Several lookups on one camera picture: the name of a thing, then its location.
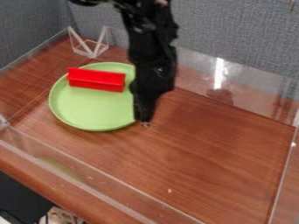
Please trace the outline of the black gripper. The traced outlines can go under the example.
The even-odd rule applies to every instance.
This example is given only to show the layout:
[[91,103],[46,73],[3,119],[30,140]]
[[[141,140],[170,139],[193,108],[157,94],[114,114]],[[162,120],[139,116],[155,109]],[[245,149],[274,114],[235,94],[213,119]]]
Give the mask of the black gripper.
[[129,35],[129,60],[135,65],[135,82],[155,86],[161,93],[174,90],[178,56],[173,46],[179,25],[173,0],[69,0],[83,7],[113,3]]

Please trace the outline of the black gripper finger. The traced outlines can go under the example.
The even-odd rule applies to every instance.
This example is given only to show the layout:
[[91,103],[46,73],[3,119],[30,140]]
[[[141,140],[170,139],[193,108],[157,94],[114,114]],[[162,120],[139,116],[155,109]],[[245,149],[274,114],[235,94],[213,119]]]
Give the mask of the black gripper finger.
[[150,123],[162,92],[155,86],[141,86],[135,81],[130,84],[130,91],[134,96],[135,119],[141,123]]

